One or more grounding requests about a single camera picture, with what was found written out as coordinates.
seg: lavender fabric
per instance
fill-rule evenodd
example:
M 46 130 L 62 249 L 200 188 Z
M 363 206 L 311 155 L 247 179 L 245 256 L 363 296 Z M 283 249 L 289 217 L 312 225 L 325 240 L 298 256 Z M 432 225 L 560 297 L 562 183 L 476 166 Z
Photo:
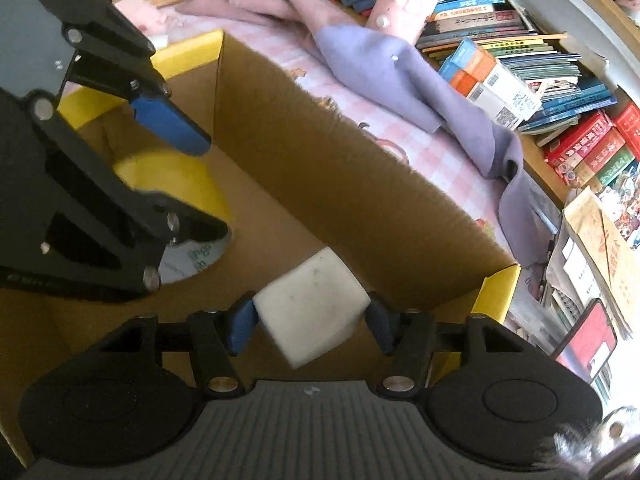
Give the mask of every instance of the lavender fabric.
M 438 128 L 448 130 L 482 176 L 508 182 L 498 205 L 498 220 L 517 261 L 528 266 L 544 260 L 546 245 L 540 242 L 529 205 L 520 139 L 462 97 L 413 46 L 360 27 L 328 0 L 194 0 L 178 11 L 227 18 L 228 7 L 234 7 L 232 19 L 242 20 L 236 14 L 241 9 L 263 19 L 290 20 L 304 48 L 345 86 L 427 134 Z

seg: white logo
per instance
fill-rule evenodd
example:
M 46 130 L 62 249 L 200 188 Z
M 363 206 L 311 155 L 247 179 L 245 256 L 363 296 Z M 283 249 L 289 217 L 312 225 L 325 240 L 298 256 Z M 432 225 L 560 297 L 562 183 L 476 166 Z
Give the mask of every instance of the white logo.
M 310 386 L 302 391 L 305 392 L 309 397 L 313 397 L 314 395 L 319 394 L 322 390 L 316 386 Z

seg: qr code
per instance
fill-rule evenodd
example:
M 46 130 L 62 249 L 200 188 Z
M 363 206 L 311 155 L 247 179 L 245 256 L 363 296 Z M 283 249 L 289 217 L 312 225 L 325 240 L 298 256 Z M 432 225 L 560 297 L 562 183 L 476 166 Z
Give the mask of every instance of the qr code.
M 524 92 L 518 92 L 516 95 L 514 95 L 512 103 L 519 112 L 526 112 L 528 110 L 531 110 L 531 107 L 533 107 L 535 104 L 533 102 L 533 99 Z
M 516 126 L 516 124 L 520 122 L 520 120 L 516 117 L 516 115 L 514 115 L 511 110 L 505 107 L 500 110 L 500 112 L 498 112 L 494 119 L 494 122 L 511 130 L 514 126 Z
M 481 86 L 476 87 L 476 89 L 473 92 L 471 92 L 471 94 L 469 94 L 469 100 L 472 103 L 475 103 L 476 101 L 478 101 L 478 99 L 482 95 L 482 92 L 484 92 L 484 88 L 482 88 Z
M 487 86 L 493 86 L 498 82 L 498 78 L 500 77 L 499 74 L 493 74 L 488 80 L 487 80 Z

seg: pink checkered tablecloth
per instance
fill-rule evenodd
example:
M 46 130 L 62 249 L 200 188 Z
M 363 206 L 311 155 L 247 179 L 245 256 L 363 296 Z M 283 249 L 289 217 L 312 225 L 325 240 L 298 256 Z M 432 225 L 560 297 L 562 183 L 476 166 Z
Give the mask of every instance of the pink checkered tablecloth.
M 179 20 L 170 43 L 222 28 L 252 50 L 288 71 L 301 88 L 318 101 L 357 124 L 378 139 L 383 148 L 404 159 L 426 180 L 446 193 L 471 218 L 478 221 L 498 244 L 510 252 L 498 224 L 498 200 L 505 184 L 484 179 L 460 144 L 447 132 L 427 134 L 336 81 L 329 69 L 309 55 L 286 28 L 265 28 L 219 18 L 187 16 L 171 7 L 162 12 Z

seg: black round joint cover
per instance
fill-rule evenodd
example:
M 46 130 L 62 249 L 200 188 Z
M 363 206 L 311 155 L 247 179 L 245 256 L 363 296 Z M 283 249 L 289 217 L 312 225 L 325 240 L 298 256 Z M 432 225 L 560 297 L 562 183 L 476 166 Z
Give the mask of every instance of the black round joint cover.
M 563 424 L 599 422 L 602 406 L 579 377 L 491 320 L 468 320 L 463 363 L 428 390 L 434 428 L 474 460 L 531 468 Z
M 152 356 L 90 349 L 25 392 L 20 425 L 37 454 L 73 465 L 115 465 L 167 446 L 193 413 L 190 387 Z

